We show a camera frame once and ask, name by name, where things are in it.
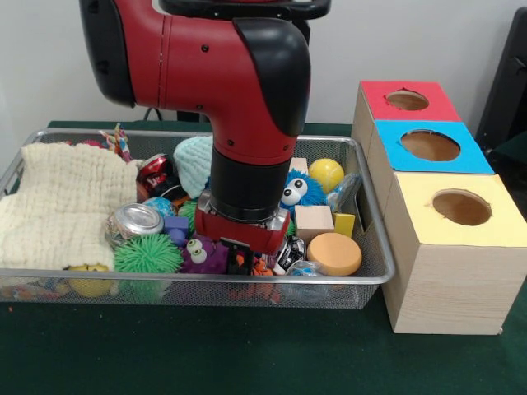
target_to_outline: white cloth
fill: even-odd
[[[64,269],[114,267],[104,223],[136,202],[136,162],[80,144],[22,148],[24,174],[17,193],[0,200],[0,267]]]

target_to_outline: silver can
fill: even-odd
[[[106,220],[106,239],[115,249],[133,237],[161,233],[163,226],[163,218],[153,208],[127,204]]]

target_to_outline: light blue knit hat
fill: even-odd
[[[211,175],[212,136],[183,140],[174,151],[181,186],[191,199],[199,197]]]

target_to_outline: round hole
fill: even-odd
[[[444,134],[432,130],[414,130],[402,138],[404,148],[417,158],[446,162],[459,156],[461,147]]]
[[[462,189],[439,192],[433,201],[437,212],[460,225],[484,224],[492,215],[490,205],[478,195]]]
[[[420,109],[425,109],[430,105],[425,96],[406,89],[392,92],[386,97],[386,99],[388,99],[388,103],[394,107],[397,107],[398,109],[406,109],[407,111],[418,111]]]

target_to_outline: yellow box top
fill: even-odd
[[[396,178],[422,244],[527,247],[527,222],[498,175],[396,173]]]

